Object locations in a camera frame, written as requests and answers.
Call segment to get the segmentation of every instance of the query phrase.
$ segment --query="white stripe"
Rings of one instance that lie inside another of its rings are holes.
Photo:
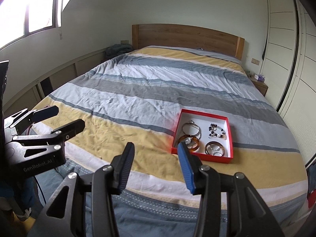
[[[43,124],[42,122],[34,124],[33,129],[37,133],[41,134],[50,133],[52,130],[52,128]],[[65,154],[72,161],[93,172],[103,165],[109,164],[109,162],[97,158],[96,156],[70,142],[66,142]],[[193,196],[190,194],[189,190],[186,188],[185,183],[163,180],[158,177],[136,171],[131,171],[127,182],[127,187],[149,194],[170,198],[185,199],[189,201],[200,200],[199,195]],[[290,197],[302,191],[307,192],[307,189],[308,182],[307,180],[304,180],[275,188],[257,189],[257,191],[265,202],[272,202]],[[226,200],[225,196],[226,195],[223,193],[222,201]]]
[[[72,83],[65,84],[63,88],[57,89],[52,95],[72,104],[80,104],[85,108],[108,115],[114,119],[124,119],[169,130],[175,128],[175,119],[179,117],[181,109],[218,114],[228,117],[231,125],[238,126],[238,131],[232,132],[234,142],[297,149],[296,141],[288,128],[260,120],[246,119],[223,111],[102,92],[87,87],[79,87]]]
[[[189,71],[178,68],[168,68],[148,65],[115,64],[112,61],[100,64],[93,70],[100,74],[111,74],[124,77],[161,79],[163,81],[175,81],[194,87],[208,88],[216,91],[225,91],[250,100],[258,100],[267,103],[262,94],[250,85],[240,84],[196,71]]]

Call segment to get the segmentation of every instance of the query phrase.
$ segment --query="window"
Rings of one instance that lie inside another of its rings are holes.
[[[0,49],[31,34],[61,26],[70,0],[4,0],[0,4]]]

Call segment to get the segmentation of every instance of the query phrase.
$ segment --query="light switch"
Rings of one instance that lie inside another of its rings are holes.
[[[256,59],[252,58],[251,63],[256,64],[256,65],[259,65],[259,64],[260,64],[260,61],[258,61],[258,60],[256,60]]]

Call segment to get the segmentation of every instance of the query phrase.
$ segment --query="wardrobe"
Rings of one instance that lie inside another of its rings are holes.
[[[299,0],[268,0],[260,73],[266,99],[293,133],[306,166],[316,159],[316,27]]]

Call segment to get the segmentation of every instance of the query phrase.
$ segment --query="bed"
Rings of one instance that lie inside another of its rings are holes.
[[[76,119],[85,130],[66,143],[67,163],[38,176],[46,199],[69,172],[89,173],[135,144],[126,190],[113,197],[121,236],[192,236],[199,196],[186,189],[172,137],[181,109],[228,117],[234,158],[203,162],[221,173],[243,172],[277,221],[306,200],[308,182],[295,139],[241,66],[244,39],[206,28],[132,26],[135,51],[106,61],[60,87],[35,108],[57,105],[56,117],[33,126],[50,132]],[[91,219],[87,198],[87,235]],[[222,193],[221,236],[227,205]]]

